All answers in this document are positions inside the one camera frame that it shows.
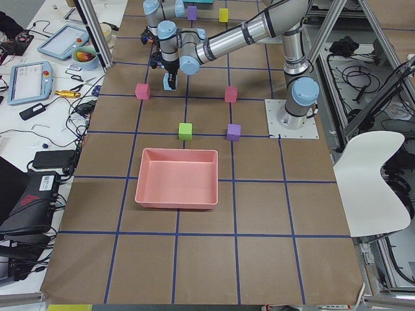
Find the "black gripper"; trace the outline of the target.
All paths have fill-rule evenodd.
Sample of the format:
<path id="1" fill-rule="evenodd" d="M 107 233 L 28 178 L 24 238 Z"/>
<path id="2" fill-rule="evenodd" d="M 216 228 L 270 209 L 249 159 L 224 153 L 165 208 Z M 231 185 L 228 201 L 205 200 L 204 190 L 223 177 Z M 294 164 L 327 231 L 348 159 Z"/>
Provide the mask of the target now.
<path id="1" fill-rule="evenodd" d="M 146 27 L 145 30 L 141 33 L 141 43 L 143 45 L 148 43 L 159 45 L 159 39 L 158 36 L 152 32 L 152 29 Z"/>
<path id="2" fill-rule="evenodd" d="M 162 60 L 161 63 L 164 66 L 164 69 L 170 74 L 170 88 L 172 90 L 176 90 L 177 88 L 176 74 L 178 72 L 178 60 L 173 60 L 173 61 Z"/>

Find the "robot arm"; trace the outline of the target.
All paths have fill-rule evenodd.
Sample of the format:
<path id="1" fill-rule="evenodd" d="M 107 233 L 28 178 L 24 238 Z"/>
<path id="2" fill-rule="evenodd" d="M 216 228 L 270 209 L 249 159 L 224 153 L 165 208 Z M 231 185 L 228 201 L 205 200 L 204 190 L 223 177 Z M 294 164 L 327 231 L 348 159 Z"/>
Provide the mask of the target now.
<path id="1" fill-rule="evenodd" d="M 154 42 L 158 39 L 157 27 L 160 22 L 185 16 L 185 5 L 182 0 L 144 0 L 143 11 L 147 25 L 141 33 L 141 42 L 146 45 L 149 41 Z"/>
<path id="2" fill-rule="evenodd" d="M 294 92 L 294 81 L 304 77 L 311 66 L 302 48 L 302 18 L 308 2 L 266 1 L 265 4 L 265 9 L 248 21 L 209 37 L 203 29 L 176 26 L 173 18 L 185 13 L 183 1 L 145 1 L 147 30 L 154 36 L 158 48 L 152 55 L 151 66 L 162 64 L 166 70 L 164 88 L 176 89 L 179 71 L 187 76 L 195 75 L 205 63 L 260 40 L 281 36 L 285 57 L 283 70 L 289 90 L 283 115 L 305 118 L 311 105 L 300 101 Z"/>

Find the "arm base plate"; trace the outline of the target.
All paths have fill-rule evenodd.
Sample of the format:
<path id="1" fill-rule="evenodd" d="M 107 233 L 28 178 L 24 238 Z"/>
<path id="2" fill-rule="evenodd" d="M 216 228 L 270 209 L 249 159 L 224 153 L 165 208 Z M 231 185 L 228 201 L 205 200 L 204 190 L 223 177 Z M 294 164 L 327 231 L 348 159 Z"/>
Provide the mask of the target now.
<path id="1" fill-rule="evenodd" d="M 319 139 L 313 111 L 293 117 L 285 109 L 284 99 L 265 99 L 268 136 L 275 139 Z"/>

